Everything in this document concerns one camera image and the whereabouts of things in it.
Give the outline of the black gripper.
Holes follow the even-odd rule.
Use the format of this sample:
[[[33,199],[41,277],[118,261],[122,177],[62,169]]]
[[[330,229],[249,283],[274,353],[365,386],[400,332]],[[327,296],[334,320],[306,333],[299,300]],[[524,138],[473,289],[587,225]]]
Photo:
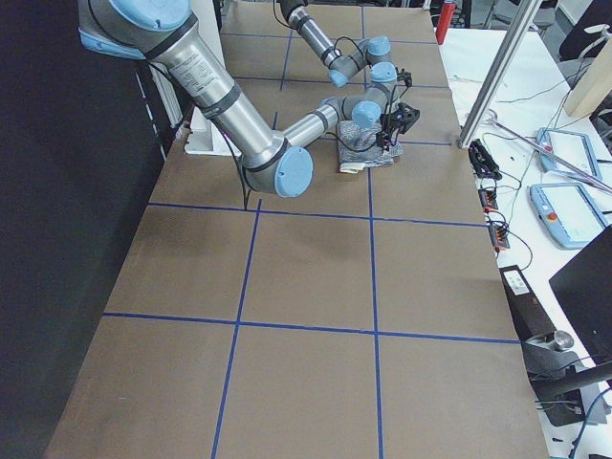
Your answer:
[[[398,87],[404,86],[405,89],[411,88],[413,86],[412,74],[406,69],[400,70],[396,69],[396,85]]]
[[[399,102],[394,112],[383,112],[380,116],[381,129],[376,134],[376,146],[389,149],[397,143],[400,135],[405,134],[420,118],[420,111]]]

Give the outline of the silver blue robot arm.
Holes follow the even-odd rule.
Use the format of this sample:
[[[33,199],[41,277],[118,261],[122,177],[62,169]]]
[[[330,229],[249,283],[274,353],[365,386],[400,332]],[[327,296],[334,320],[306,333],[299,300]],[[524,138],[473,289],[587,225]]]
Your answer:
[[[308,13],[306,1],[280,1],[279,4],[287,26],[296,31],[316,54],[336,87],[345,86],[366,67],[371,68],[371,76],[378,82],[389,82],[397,77],[398,68],[392,62],[391,44],[387,36],[380,35],[360,42],[341,36],[333,42]],[[342,39],[353,43],[353,53],[342,54],[338,48],[338,42]]]
[[[409,85],[411,75],[392,63],[387,37],[364,39],[353,53],[343,55],[307,12],[306,2],[283,1],[280,8],[287,27],[315,52],[336,86],[364,68],[370,70],[362,94],[328,98],[284,131],[271,129],[205,43],[187,1],[81,1],[79,34],[90,51],[164,65],[203,116],[237,147],[241,156],[235,164],[243,186],[293,198],[313,178],[307,145],[338,122],[350,120],[361,128],[378,124],[374,144],[387,148],[420,112],[401,100],[397,86]]]

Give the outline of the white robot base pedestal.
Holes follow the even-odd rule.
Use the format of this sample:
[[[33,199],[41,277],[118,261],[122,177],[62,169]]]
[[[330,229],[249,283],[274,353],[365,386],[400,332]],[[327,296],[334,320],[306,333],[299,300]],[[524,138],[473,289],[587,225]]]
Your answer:
[[[198,107],[193,110],[189,129],[185,145],[187,154],[231,156],[221,132],[202,115]]]

